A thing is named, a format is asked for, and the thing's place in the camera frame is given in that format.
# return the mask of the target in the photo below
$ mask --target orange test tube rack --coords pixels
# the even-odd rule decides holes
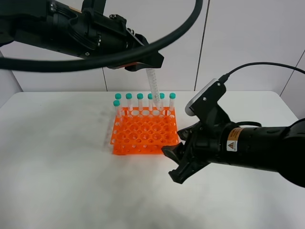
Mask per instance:
[[[169,107],[161,113],[155,107],[153,111],[144,107],[142,112],[138,107],[132,112],[124,107],[122,118],[115,118],[111,137],[115,155],[162,154],[163,146],[178,142],[175,110],[169,111]]]

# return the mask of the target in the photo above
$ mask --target cable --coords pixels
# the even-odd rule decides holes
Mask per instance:
[[[252,66],[252,65],[274,65],[274,66],[280,66],[280,67],[284,67],[284,68],[290,68],[290,69],[293,69],[295,71],[298,71],[300,73],[303,73],[305,74],[305,71],[302,70],[302,69],[299,69],[299,68],[296,68],[294,66],[290,66],[290,65],[286,65],[286,64],[282,64],[282,63],[274,63],[274,62],[253,62],[253,63],[246,63],[246,64],[243,64],[237,68],[234,68],[232,71],[230,71],[229,73],[227,74],[224,74],[222,77],[219,78],[219,81],[221,81],[222,83],[225,83],[228,78],[230,77],[230,75],[244,67],[247,67],[247,66]]]
[[[196,0],[194,10],[189,18],[176,30],[151,44],[116,54],[105,55],[101,58],[76,61],[33,61],[11,58],[0,58],[0,69],[26,72],[58,73],[83,71],[102,68],[110,65],[124,65],[135,62],[139,58],[165,48],[182,37],[197,20],[203,5],[203,0]]]

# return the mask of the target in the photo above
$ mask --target warning label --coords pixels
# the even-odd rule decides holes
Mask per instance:
[[[243,128],[235,128],[233,129],[229,136],[228,136],[228,140],[227,140],[227,151],[233,151],[233,152],[237,152],[237,143],[238,143],[238,137],[241,133],[241,131],[243,130]]]

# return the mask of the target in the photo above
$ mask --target plastic tube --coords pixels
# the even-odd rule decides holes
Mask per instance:
[[[120,109],[120,101],[114,100],[113,102],[114,108],[115,108],[115,114],[118,118],[122,118],[121,109]]]
[[[160,111],[164,110],[164,98],[165,98],[164,93],[160,93]]]
[[[123,109],[122,102],[121,102],[122,95],[120,93],[115,94],[115,99],[119,100],[119,102],[120,102],[120,109],[122,110]]]
[[[159,95],[159,90],[157,86],[157,78],[156,74],[153,68],[146,68],[146,73],[147,73],[147,78],[148,78],[148,83],[151,88],[152,92],[152,99],[157,107],[157,109],[160,109],[160,95]]]
[[[176,94],[170,93],[170,111],[173,111],[175,108],[175,98],[176,98]]]
[[[129,111],[133,111],[133,107],[132,107],[132,94],[131,93],[127,93],[126,94],[126,99],[127,99],[128,110]]]
[[[148,110],[153,110],[153,96],[151,93],[148,94]]]
[[[142,111],[143,110],[143,94],[142,93],[138,93],[137,94],[137,98],[138,98],[139,111]]]

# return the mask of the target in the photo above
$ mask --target white table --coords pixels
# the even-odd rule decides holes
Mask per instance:
[[[114,94],[18,93],[0,109],[1,229],[305,228],[305,189],[277,173],[212,164],[179,185],[162,155],[112,155]],[[177,92],[178,128],[197,121],[194,95]],[[220,105],[233,121],[297,120],[273,92]]]

